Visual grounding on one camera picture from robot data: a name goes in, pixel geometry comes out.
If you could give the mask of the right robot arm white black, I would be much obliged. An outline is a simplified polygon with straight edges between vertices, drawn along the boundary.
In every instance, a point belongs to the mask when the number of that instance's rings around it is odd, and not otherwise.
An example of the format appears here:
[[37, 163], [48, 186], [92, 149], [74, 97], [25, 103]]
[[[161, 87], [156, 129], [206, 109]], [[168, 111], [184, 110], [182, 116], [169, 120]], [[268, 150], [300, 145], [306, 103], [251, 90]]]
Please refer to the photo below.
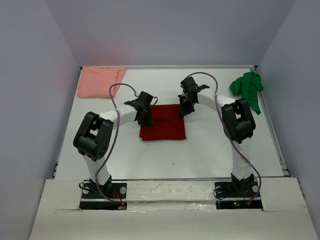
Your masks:
[[179, 115], [184, 117], [194, 112], [195, 104], [209, 107], [217, 112], [231, 144], [231, 181], [216, 182], [213, 194], [218, 200], [252, 197], [257, 182], [250, 161], [250, 145], [256, 123], [248, 101], [217, 94], [208, 85], [198, 85], [192, 76], [182, 80], [180, 87]]

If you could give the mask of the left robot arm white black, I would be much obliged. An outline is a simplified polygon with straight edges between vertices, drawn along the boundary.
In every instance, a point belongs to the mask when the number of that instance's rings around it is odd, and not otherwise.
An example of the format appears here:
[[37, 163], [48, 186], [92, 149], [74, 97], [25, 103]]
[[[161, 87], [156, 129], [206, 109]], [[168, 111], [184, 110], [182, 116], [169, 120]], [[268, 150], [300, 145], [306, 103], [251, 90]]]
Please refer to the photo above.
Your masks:
[[112, 189], [112, 176], [107, 169], [107, 160], [115, 147], [120, 126], [131, 122], [150, 126], [154, 122], [151, 103], [157, 97], [144, 91], [135, 96], [136, 99], [126, 101], [114, 110], [100, 114], [87, 112], [73, 139], [73, 146], [88, 167], [88, 190], [101, 198], [107, 199]]

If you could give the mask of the red t-shirt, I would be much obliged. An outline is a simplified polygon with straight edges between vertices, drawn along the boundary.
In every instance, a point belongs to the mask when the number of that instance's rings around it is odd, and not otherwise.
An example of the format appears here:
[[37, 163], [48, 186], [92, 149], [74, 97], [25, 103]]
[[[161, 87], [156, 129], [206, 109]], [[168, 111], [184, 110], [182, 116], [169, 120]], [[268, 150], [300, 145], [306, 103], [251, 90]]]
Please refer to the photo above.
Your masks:
[[142, 141], [187, 139], [179, 104], [152, 105], [150, 109], [154, 122], [150, 126], [140, 127], [139, 137]]

